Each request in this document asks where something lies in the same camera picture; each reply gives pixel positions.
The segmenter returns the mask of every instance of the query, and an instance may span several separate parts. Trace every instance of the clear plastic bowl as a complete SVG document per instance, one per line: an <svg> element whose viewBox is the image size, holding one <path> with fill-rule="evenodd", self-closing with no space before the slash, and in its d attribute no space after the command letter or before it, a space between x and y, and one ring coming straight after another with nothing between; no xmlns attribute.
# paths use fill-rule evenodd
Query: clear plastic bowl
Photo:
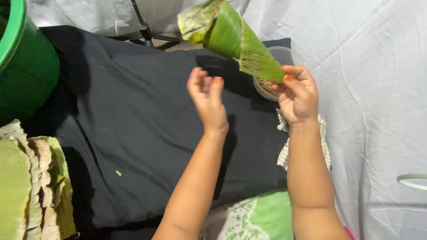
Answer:
<svg viewBox="0 0 427 240"><path fill-rule="evenodd" d="M292 65L292 66L304 66L306 67L304 58L301 57L295 51L292 51L287 47L269 47L267 50L273 55L273 57L280 63L280 65ZM264 88L260 86L257 81L257 78L254 76L254 86L257 92L263 96L265 99L270 101L278 101L278 98L269 92L267 92Z"/></svg>

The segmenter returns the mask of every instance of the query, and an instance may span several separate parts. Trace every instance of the plastic container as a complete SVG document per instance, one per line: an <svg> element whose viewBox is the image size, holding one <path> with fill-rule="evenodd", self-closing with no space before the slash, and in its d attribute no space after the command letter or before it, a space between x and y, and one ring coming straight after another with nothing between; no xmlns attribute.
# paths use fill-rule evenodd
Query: plastic container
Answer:
<svg viewBox="0 0 427 240"><path fill-rule="evenodd" d="M25 0L10 0L10 6L1 6L0 15L2 23L7 23L0 41L2 126L15 118L24 120L33 116L43 105L58 82L59 59L53 46L27 16Z"/></svg>
<svg viewBox="0 0 427 240"><path fill-rule="evenodd" d="M280 63L280 65L292 65L292 66L304 66L306 67L306 63L304 58L296 52L292 51L287 47L269 47L267 50L273 55L273 57ZM264 88L260 86L256 77L254 76L254 86L257 92L263 96L265 99L270 101L278 101L278 98L269 92L267 92Z"/></svg>

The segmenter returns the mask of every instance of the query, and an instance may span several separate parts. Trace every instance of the black fabric surface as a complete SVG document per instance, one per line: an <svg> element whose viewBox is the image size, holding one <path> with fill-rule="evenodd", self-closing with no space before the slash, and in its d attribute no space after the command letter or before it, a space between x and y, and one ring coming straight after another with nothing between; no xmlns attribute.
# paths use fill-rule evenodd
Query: black fabric surface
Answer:
<svg viewBox="0 0 427 240"><path fill-rule="evenodd" d="M42 31L58 52L61 75L23 127L29 136L58 138L78 231L133 223L129 231L138 232L135 223L163 214L203 133L185 87L197 66L225 80L230 131L214 199L286 187L286 173L276 166L288 138L276 128L278 105L256 92L236 62L207 50L165 53L69 26ZM290 39L269 44L290 47Z"/></svg>

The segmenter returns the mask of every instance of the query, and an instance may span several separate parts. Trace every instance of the green bucket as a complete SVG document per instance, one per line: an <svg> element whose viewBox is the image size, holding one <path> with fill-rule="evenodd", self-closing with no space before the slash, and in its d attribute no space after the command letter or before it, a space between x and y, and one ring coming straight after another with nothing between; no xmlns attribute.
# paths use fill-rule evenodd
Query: green bucket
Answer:
<svg viewBox="0 0 427 240"><path fill-rule="evenodd" d="M0 126L33 116L59 77L55 49L26 14L25 0L0 0Z"/></svg>

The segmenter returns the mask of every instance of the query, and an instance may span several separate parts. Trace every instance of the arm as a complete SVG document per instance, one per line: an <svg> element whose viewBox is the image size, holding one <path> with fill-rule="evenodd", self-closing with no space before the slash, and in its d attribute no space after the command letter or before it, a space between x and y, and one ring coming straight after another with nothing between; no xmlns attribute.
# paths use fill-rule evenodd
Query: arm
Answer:
<svg viewBox="0 0 427 240"><path fill-rule="evenodd" d="M322 151L316 82L304 67L283 66L288 73L276 86L281 111L291 124L288 190L297 240L348 240L335 209L332 178Z"/></svg>
<svg viewBox="0 0 427 240"><path fill-rule="evenodd" d="M169 199L154 240L197 240L218 179L228 132L225 107L221 103L223 80L209 78L205 71L195 68L187 88L205 130Z"/></svg>

